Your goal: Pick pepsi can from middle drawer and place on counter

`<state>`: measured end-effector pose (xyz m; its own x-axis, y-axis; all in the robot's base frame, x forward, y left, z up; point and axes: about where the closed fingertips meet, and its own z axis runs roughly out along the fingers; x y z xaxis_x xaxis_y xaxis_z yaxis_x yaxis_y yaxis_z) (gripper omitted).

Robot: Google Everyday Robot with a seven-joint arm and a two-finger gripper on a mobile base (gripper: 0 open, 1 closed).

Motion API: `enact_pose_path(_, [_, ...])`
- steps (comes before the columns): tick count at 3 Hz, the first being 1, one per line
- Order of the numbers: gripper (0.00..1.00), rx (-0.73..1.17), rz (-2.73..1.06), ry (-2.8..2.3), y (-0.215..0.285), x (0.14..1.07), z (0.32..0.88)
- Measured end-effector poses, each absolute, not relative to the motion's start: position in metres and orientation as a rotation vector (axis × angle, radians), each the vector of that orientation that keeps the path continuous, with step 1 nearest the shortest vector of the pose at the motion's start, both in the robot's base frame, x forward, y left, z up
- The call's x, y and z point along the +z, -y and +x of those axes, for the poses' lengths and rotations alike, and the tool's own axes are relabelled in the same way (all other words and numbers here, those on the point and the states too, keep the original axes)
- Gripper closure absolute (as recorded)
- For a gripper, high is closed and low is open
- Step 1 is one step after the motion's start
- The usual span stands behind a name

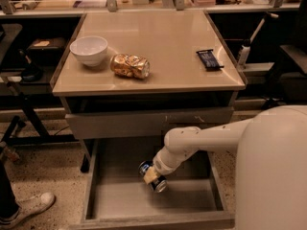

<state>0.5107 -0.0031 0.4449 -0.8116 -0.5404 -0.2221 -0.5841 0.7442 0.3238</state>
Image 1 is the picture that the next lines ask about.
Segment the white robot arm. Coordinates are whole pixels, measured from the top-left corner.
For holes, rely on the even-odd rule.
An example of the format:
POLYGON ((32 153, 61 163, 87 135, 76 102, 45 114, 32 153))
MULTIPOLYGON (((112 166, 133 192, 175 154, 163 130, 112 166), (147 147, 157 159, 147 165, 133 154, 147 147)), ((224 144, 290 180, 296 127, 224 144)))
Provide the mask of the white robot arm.
POLYGON ((144 181, 173 173, 199 150, 236 152, 236 230, 307 230, 306 105, 206 129, 173 128, 152 164, 140 169, 144 181))

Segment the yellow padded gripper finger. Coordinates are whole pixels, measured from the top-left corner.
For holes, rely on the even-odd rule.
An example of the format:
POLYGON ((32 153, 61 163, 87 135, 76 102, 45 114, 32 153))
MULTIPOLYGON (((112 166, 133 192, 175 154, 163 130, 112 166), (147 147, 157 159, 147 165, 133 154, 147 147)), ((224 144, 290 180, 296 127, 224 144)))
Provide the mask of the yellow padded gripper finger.
POLYGON ((146 170, 145 175, 143 176, 143 179, 146 184, 150 184, 154 182, 156 179, 158 179, 159 177, 160 177, 160 174, 156 171, 156 169, 154 167, 149 167, 146 170))

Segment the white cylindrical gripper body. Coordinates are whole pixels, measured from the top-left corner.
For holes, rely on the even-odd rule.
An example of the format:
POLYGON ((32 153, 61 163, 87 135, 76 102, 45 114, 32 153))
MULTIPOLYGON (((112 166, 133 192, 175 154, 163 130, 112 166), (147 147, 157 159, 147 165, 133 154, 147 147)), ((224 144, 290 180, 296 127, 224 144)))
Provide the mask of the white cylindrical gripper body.
POLYGON ((164 146, 153 158, 153 167, 162 175, 173 173, 194 154, 193 148, 164 146))

